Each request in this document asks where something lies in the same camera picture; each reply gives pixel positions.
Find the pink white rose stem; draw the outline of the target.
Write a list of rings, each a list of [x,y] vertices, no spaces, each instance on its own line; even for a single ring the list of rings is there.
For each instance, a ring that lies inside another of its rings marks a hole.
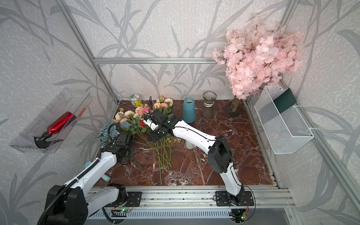
[[[141,104],[135,109],[134,118],[140,117],[143,118],[146,114],[149,113],[149,106],[147,104]]]

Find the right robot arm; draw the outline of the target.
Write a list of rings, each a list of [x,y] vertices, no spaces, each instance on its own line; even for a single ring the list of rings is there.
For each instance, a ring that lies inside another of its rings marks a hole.
[[[220,174],[229,203],[239,206],[243,201],[245,188],[236,176],[230,146],[224,136],[212,136],[190,126],[175,116],[166,116],[158,109],[144,117],[144,124],[150,129],[148,138],[157,142],[167,135],[184,139],[195,145],[208,156],[209,167]]]

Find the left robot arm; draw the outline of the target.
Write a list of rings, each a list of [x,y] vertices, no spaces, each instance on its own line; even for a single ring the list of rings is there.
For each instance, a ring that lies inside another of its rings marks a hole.
[[[108,204],[121,205],[129,200],[124,185],[112,184],[89,195],[96,182],[113,166],[129,157],[133,137],[119,133],[99,151],[98,157],[82,172],[64,185],[53,186],[39,225],[83,225],[86,219],[104,210]]]

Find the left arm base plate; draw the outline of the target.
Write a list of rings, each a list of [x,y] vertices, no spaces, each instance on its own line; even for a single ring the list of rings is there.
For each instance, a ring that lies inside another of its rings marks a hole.
[[[142,198],[142,192],[135,191],[135,192],[127,192],[125,198],[120,200],[116,200],[113,203],[106,205],[106,207],[140,207]]]

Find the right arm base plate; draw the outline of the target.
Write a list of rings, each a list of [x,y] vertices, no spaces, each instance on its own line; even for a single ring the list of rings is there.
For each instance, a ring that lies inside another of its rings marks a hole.
[[[213,200],[217,206],[255,206],[254,197],[250,191],[240,192],[237,196],[226,191],[216,191]]]

